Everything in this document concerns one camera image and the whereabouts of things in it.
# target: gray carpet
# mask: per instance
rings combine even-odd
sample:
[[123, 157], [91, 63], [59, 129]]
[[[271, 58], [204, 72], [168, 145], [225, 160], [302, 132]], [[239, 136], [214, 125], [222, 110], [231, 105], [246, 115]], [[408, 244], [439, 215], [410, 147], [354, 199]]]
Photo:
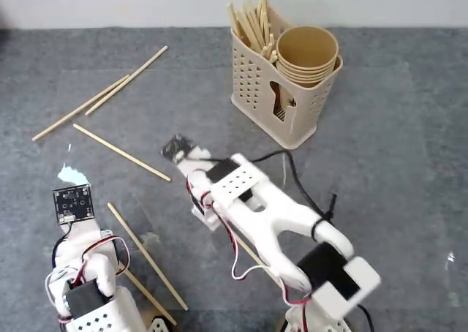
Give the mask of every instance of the gray carpet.
[[[344, 69], [318, 130], [294, 151], [322, 206], [381, 274], [368, 306], [376, 331], [465, 331], [468, 323], [468, 31], [334, 29]], [[173, 177], [165, 183], [70, 125], [31, 137], [163, 45], [149, 70], [90, 118], [76, 121]], [[71, 166], [92, 183], [103, 227], [126, 234], [113, 202], [190, 306], [181, 308], [132, 246], [132, 270], [180, 331], [273, 331], [285, 307], [262, 272], [230, 278], [231, 246], [189, 212], [184, 180], [159, 155], [172, 134], [215, 156], [261, 156], [278, 146], [230, 103], [227, 29], [0, 32], [0, 298], [3, 331], [58, 331], [43, 279], [61, 235], [51, 190]], [[264, 163], [275, 182], [281, 160]], [[285, 191], [302, 201], [288, 175]], [[280, 241], [299, 259], [314, 245]], [[239, 269], [252, 261], [242, 253]], [[145, 298], [125, 279], [141, 309]], [[367, 331], [363, 315], [350, 319]]]

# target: stack of paper cups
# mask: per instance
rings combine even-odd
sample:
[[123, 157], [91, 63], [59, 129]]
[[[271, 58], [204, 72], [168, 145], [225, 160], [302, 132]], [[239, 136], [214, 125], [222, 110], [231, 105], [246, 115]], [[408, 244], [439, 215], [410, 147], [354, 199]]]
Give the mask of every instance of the stack of paper cups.
[[[329, 31], [302, 26], [285, 31], [278, 38], [276, 52], [276, 68], [283, 76], [299, 86], [314, 87], [333, 72], [339, 46]], [[282, 106], [287, 100], [281, 99]]]

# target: utensil holder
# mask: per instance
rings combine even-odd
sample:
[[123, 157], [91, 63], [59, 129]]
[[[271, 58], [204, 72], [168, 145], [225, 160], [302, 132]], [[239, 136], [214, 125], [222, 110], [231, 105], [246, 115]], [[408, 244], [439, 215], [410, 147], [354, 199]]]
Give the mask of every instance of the utensil holder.
[[[268, 19], [277, 39], [291, 27], [272, 8]], [[341, 56], [333, 71], [316, 86], [305, 88], [287, 79], [273, 64], [233, 36], [233, 95], [231, 101], [279, 145], [295, 149], [317, 130], [317, 121], [336, 75], [343, 67]]]

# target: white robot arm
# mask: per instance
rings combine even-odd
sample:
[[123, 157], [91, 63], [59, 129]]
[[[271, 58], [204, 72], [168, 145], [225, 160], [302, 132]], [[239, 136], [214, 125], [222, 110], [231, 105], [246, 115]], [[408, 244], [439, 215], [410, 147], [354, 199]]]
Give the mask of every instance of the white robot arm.
[[[304, 306], [288, 311], [290, 331], [304, 325], [303, 314], [312, 331], [346, 326], [343, 318], [380, 284], [378, 273], [363, 258], [353, 257], [345, 235], [297, 204], [242, 155], [215, 164], [208, 161], [208, 151], [180, 135], [162, 153], [186, 176], [196, 217], [211, 230], [230, 222], [254, 244], [277, 278], [310, 297]], [[277, 239], [286, 230], [319, 244], [297, 265], [284, 255]]]
[[[79, 190], [73, 197], [80, 197]], [[70, 194], [69, 189], [59, 190], [60, 195]], [[66, 216], [78, 217], [79, 202]], [[116, 249], [113, 242], [122, 240], [109, 230], [101, 230], [92, 212], [89, 219], [62, 225], [66, 233], [53, 251], [55, 268], [45, 279], [45, 289], [50, 302], [58, 312], [58, 322], [66, 332], [146, 332], [170, 331], [163, 319], [155, 318], [149, 330], [145, 327], [132, 294], [125, 287], [116, 286], [119, 271]], [[59, 223], [64, 222], [63, 212], [58, 213]]]

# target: black circuit board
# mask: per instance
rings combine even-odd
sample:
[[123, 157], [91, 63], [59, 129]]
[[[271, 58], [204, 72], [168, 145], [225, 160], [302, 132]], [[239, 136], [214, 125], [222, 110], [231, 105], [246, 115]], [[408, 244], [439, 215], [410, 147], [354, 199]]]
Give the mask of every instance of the black circuit board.
[[162, 148], [161, 154], [164, 158], [178, 164], [182, 161], [197, 145], [189, 138], [183, 135], [175, 135]]
[[83, 184], [53, 191], [57, 224], [65, 225], [94, 218], [91, 185]]

